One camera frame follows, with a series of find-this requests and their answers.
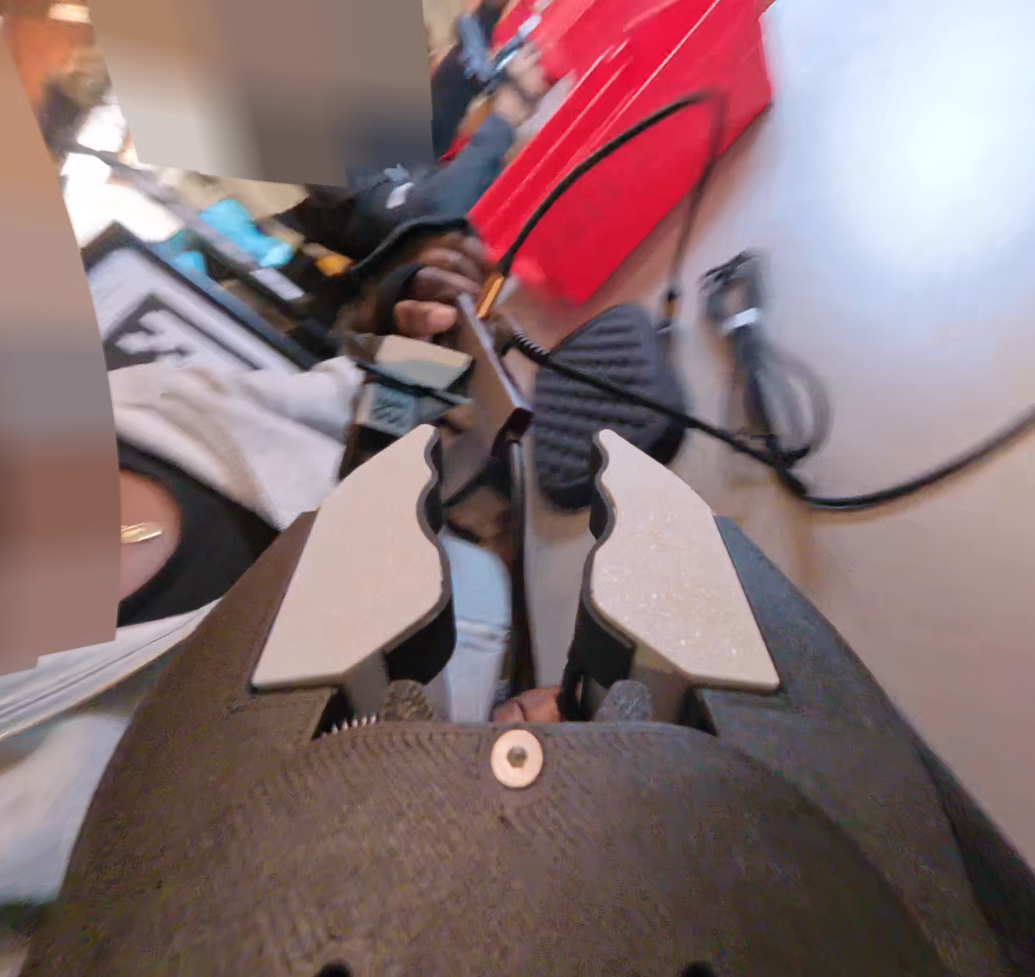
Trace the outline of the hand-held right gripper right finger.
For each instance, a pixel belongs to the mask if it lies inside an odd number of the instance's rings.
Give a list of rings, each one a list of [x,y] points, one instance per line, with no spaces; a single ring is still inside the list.
[[[613,430],[595,436],[592,458],[576,682],[610,687],[645,664],[693,687],[775,692],[781,679],[712,509]]]

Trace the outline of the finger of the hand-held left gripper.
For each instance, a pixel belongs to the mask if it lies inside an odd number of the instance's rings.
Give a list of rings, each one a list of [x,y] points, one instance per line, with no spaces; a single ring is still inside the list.
[[[375,351],[374,363],[410,383],[451,391],[468,375],[473,359],[430,341],[385,336]]]

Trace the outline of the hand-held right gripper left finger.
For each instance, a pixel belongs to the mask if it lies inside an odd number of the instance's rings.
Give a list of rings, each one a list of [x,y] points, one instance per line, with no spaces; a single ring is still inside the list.
[[[457,645],[439,537],[441,442],[421,425],[344,479],[316,513],[252,671],[258,692],[440,689]]]

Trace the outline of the grey usb hub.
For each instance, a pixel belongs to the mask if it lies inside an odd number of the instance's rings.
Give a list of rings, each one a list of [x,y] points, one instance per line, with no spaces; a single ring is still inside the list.
[[[470,458],[496,458],[510,440],[520,440],[529,430],[533,411],[497,354],[495,341],[478,319],[471,296],[456,302],[457,319],[452,329],[453,348],[470,360],[468,391],[472,402],[471,427],[460,437]]]

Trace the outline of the person's left forearm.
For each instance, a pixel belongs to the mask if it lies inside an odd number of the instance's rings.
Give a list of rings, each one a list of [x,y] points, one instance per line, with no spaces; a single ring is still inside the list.
[[[339,481],[362,383],[348,358],[310,371],[145,364],[109,375],[119,440],[278,531],[315,511]]]

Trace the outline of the person's left hand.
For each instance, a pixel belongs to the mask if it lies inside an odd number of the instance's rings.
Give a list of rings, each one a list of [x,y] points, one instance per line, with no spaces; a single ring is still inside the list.
[[[402,337],[431,341],[452,331],[459,298],[477,300],[489,272],[485,249],[472,233],[447,233],[417,251],[417,271],[395,305]]]

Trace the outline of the person's dark shirt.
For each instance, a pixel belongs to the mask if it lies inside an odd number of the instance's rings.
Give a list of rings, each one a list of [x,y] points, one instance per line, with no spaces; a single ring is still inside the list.
[[[118,628],[178,618],[217,601],[278,536],[266,520],[193,478],[178,466],[118,441],[120,472],[171,498],[177,543],[148,582],[118,608]]]

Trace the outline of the black ribbed pouch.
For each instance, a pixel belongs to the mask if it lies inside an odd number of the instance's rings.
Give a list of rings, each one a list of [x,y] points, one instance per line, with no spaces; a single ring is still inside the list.
[[[687,396],[668,357],[666,343],[648,310],[619,305],[602,310],[558,343],[549,354],[555,364],[607,381],[610,385],[685,413]],[[687,430],[648,407],[619,398],[558,371],[536,376],[531,423],[537,486],[555,509],[585,509],[595,478],[594,438],[613,430],[655,462],[669,466]]]

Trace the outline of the blue plastic item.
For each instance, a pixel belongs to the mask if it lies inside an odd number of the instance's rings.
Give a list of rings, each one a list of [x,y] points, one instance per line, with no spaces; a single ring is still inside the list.
[[[201,209],[199,216],[210,230],[246,254],[259,268],[284,269],[294,258],[296,248],[260,229],[247,208],[236,199],[223,198]]]

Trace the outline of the printed marker board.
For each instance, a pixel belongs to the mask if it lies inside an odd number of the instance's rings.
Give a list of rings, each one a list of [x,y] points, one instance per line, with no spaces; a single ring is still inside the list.
[[[135,366],[309,371],[319,358],[221,287],[184,272],[119,223],[81,249],[108,373]]]

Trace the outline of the large red plastic bin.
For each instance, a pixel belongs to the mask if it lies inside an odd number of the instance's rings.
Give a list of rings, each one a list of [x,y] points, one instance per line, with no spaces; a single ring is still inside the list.
[[[592,62],[560,65],[538,50],[562,97],[469,215],[495,260],[548,195],[608,141],[685,95],[710,102],[669,116],[566,191],[520,248],[525,286],[572,304],[594,295],[700,181],[713,119],[728,150],[772,101],[758,0],[673,0],[629,24]]]

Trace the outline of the person's light grey jacket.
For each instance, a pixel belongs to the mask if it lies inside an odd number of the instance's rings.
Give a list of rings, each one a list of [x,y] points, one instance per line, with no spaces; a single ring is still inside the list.
[[[214,603],[1,679],[1,901],[53,900],[112,754],[162,661]]]

